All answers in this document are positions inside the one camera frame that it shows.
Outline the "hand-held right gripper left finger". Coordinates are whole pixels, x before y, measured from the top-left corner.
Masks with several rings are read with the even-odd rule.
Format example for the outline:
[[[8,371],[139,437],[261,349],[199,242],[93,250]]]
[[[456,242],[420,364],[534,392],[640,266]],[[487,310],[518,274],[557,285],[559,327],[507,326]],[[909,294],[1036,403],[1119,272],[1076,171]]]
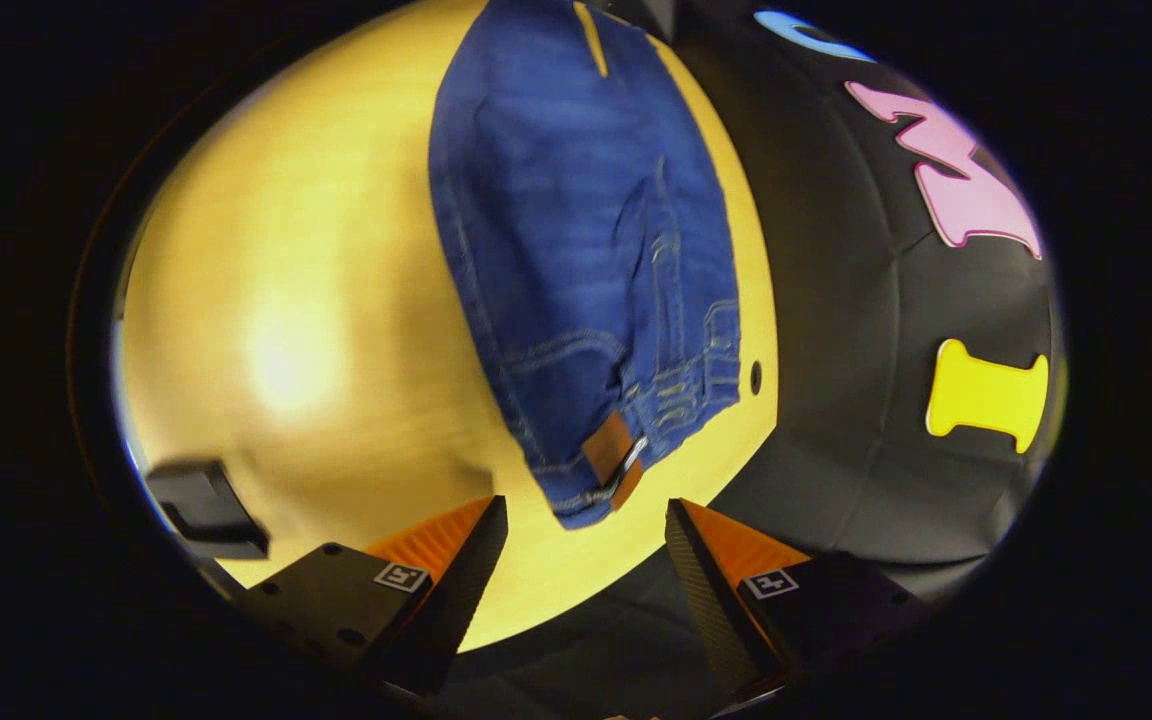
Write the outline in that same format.
[[[285,643],[426,698],[442,689],[508,536],[506,497],[482,497],[365,550],[328,541],[238,594]]]

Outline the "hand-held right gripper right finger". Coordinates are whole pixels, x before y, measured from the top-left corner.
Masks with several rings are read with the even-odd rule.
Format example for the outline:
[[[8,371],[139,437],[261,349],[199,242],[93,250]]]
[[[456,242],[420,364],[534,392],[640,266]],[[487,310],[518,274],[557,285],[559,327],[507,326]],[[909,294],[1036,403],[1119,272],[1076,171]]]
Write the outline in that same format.
[[[685,498],[667,505],[666,547],[710,669],[735,703],[836,673],[931,611],[872,561],[810,556]]]

